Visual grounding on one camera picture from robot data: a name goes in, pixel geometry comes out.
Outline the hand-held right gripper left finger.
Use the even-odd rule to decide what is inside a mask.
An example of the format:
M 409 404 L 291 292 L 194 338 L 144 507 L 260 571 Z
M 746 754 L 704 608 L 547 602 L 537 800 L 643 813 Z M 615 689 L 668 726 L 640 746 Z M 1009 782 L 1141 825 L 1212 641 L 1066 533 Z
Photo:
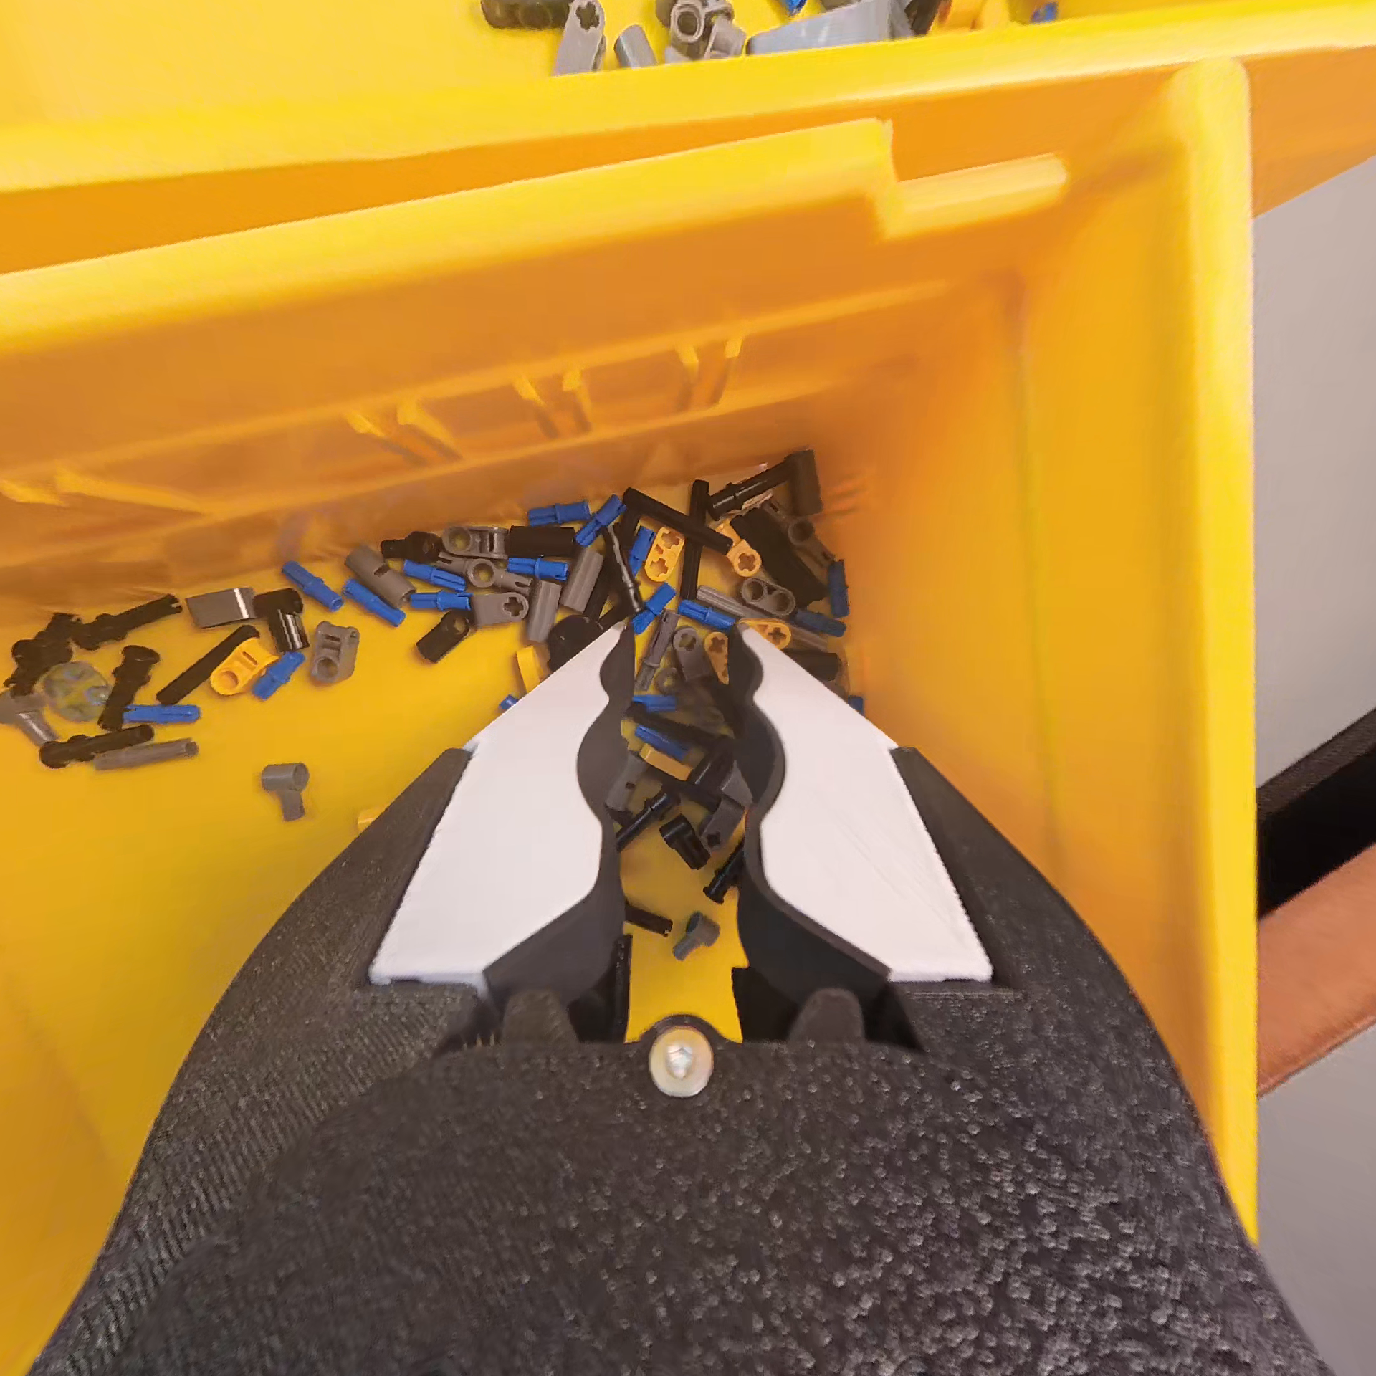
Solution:
M 597 636 L 463 748 L 373 985 L 596 985 L 624 931 L 610 785 L 635 641 Z

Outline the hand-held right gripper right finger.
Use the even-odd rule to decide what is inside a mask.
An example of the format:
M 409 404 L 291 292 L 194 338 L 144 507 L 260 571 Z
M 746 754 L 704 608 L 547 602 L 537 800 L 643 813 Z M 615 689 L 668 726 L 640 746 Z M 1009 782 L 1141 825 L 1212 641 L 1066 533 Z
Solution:
M 750 967 L 771 985 L 990 983 L 897 744 L 755 630 L 733 631 L 733 708 Z

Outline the heap of small lego connectors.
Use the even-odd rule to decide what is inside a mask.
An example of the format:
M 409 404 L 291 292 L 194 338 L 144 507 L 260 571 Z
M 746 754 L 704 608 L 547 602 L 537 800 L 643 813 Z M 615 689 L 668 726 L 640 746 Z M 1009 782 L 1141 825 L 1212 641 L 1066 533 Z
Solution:
M 846 566 L 822 539 L 812 451 L 710 489 L 679 510 L 640 490 L 601 505 L 532 507 L 509 526 L 419 528 L 361 544 L 342 582 L 298 561 L 266 590 L 162 594 L 90 615 L 53 612 L 9 648 L 3 726 L 47 769 L 145 769 L 196 757 L 198 697 L 266 702 L 294 680 L 337 687 L 355 672 L 363 615 L 411 628 L 414 662 L 437 666 L 479 631 L 520 636 L 514 675 L 532 693 L 604 631 L 635 654 L 630 738 L 607 810 L 625 851 L 658 834 L 722 906 L 743 872 L 751 808 L 725 702 L 728 633 L 756 631 L 858 711 L 841 641 Z

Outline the yellow storage bin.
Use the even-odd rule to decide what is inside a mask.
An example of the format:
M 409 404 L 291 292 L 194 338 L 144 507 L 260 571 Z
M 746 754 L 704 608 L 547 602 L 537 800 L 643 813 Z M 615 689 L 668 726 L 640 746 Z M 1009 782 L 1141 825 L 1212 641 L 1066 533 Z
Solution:
M 887 123 L 900 179 L 1092 141 L 1239 64 L 1251 209 L 1372 158 L 1372 4 L 950 4 L 930 38 L 553 78 L 476 4 L 3 4 L 3 272 Z
M 4 733 L 3 1373 L 1310 1370 L 1248 1237 L 1249 202 L 1215 60 L 927 177 L 864 118 L 3 272 L 3 662 L 810 449 L 992 965 L 771 985 L 743 867 L 727 952 L 373 985 L 511 630 L 365 621 L 189 764 Z

